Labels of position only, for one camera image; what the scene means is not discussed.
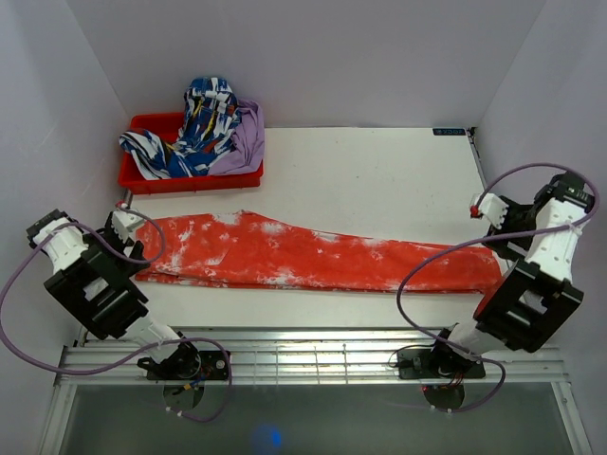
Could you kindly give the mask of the red white tie-dye trousers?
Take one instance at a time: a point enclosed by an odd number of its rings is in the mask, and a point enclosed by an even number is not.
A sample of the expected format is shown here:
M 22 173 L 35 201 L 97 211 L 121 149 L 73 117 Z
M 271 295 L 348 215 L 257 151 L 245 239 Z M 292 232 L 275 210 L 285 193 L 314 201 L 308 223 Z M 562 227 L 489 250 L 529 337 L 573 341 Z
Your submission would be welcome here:
M 166 217 L 137 232 L 156 261 L 140 282 L 215 288 L 394 293 L 481 293 L 501 277 L 493 253 L 469 246 L 440 259 L 445 246 L 317 231 L 251 211 Z

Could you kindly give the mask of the red plastic bin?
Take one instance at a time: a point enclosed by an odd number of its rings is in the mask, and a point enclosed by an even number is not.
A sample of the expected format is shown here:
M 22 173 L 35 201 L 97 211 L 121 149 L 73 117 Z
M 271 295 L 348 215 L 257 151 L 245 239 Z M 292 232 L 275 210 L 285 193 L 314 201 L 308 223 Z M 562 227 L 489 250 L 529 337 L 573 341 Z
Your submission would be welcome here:
M 139 115 L 131 119 L 130 127 L 145 129 L 167 141 L 175 141 L 183 124 L 182 112 Z M 261 185 L 264 165 L 252 173 L 222 176 L 202 176 L 176 179 L 147 180 L 129 154 L 122 155 L 118 183 L 135 195 L 173 192 L 197 192 L 257 188 Z

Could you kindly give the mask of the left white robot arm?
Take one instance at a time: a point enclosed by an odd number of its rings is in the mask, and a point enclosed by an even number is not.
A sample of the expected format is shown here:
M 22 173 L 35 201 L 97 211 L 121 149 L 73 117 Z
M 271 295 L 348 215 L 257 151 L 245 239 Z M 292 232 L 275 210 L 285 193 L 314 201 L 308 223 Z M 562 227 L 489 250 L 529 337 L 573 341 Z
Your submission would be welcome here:
M 140 347 L 149 345 L 138 366 L 151 378 L 189 379 L 201 371 L 199 352 L 153 318 L 148 299 L 132 281 L 151 263 L 144 258 L 143 243 L 132 238 L 145 222 L 122 206 L 93 231 L 55 209 L 28 227 L 27 237 L 51 261 L 46 291 L 88 332 L 100 340 L 124 337 Z

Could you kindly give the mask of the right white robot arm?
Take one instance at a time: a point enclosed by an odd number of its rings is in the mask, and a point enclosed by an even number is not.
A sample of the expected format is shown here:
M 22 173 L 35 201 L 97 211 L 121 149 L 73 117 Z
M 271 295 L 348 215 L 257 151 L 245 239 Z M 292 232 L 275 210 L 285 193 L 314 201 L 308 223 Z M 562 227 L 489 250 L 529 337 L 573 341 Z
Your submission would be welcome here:
M 467 373 L 476 355 L 509 349 L 534 353 L 579 308 L 583 293 L 571 265 L 582 219 L 595 205 L 572 172 L 553 176 L 528 205 L 492 193 L 475 201 L 475 218 L 489 222 L 485 245 L 511 263 L 470 320 L 440 332 L 428 353 L 438 376 Z

